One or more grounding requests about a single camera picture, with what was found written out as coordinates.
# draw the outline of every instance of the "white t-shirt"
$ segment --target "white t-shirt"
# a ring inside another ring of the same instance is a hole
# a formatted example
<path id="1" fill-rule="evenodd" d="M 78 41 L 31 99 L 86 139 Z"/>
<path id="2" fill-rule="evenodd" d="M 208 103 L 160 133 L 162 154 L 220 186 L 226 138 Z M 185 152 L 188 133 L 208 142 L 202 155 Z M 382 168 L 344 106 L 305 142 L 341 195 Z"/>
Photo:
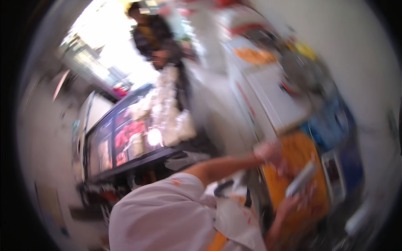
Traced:
<path id="1" fill-rule="evenodd" d="M 206 250 L 213 241 L 216 200 L 195 176 L 176 173 L 130 192 L 114 207 L 111 251 Z M 227 241 L 224 250 L 248 248 Z"/>

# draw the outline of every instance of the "person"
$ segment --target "person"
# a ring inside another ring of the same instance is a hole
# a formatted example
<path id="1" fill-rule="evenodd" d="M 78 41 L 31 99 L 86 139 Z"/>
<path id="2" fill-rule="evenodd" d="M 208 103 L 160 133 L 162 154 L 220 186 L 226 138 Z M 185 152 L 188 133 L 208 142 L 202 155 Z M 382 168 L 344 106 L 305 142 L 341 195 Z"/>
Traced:
<path id="1" fill-rule="evenodd" d="M 168 63 L 180 64 L 183 52 L 173 40 L 173 34 L 165 20 L 160 15 L 141 14 L 139 9 L 139 2 L 133 2 L 127 14 L 137 22 L 132 35 L 141 55 L 152 61 L 156 70 L 162 69 Z"/>
<path id="2" fill-rule="evenodd" d="M 203 194 L 205 187 L 242 170 L 275 160 L 278 143 L 263 143 L 243 157 L 199 162 L 158 182 L 137 188 L 112 209 L 111 251 L 272 250 L 287 217 L 307 196 L 285 198 L 263 235 L 252 210 L 238 200 Z"/>

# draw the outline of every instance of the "person in dark jacket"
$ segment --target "person in dark jacket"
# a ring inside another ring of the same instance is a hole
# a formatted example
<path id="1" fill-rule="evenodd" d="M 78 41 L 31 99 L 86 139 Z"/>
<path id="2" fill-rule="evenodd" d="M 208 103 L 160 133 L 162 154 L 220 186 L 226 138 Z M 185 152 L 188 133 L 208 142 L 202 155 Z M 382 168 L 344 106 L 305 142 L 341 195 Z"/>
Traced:
<path id="1" fill-rule="evenodd" d="M 168 63 L 180 64 L 183 52 L 165 20 L 159 15 L 141 14 L 139 9 L 139 2 L 133 2 L 127 13 L 138 23 L 132 35 L 141 55 L 152 61 L 157 70 Z"/>

